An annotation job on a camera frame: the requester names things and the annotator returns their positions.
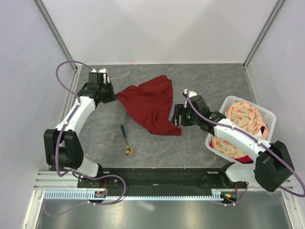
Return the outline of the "dark red cloth napkin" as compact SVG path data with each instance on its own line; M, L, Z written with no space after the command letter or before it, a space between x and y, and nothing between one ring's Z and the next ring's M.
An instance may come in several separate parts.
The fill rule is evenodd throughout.
M181 136L182 131L169 120L173 104L172 81L160 75L138 86L117 93L127 114L153 135Z

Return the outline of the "teal handled gold spoon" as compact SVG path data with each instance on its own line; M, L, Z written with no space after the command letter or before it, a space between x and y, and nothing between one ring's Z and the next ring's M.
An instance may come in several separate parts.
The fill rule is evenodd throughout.
M124 128L123 125L121 125L120 128L121 128L121 132L122 132L123 138L124 138L124 140L125 140L125 142L127 144L127 149L126 149L125 153L128 156L132 156L134 154L134 150L129 146L127 135L126 135L126 132L125 132L125 128Z

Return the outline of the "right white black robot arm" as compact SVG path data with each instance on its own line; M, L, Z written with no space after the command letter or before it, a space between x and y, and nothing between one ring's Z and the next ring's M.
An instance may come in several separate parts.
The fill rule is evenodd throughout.
M253 163L232 162L218 176L222 187L228 188L235 182L256 182L263 189L274 192L294 172L286 145L274 143L243 130L216 111L211 112L204 99L194 91L185 90L186 101L174 107L171 122L175 126L197 125L202 131L228 141L249 156Z

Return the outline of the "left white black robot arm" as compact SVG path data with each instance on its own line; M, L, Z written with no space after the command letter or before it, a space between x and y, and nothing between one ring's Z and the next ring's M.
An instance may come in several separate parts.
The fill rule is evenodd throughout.
M76 100L66 117L54 128L44 132L46 162L49 166L73 171L88 177L93 187L104 184L102 166L84 156L79 133L90 114L100 103L117 99L108 71L103 68L89 73L87 83L76 94Z

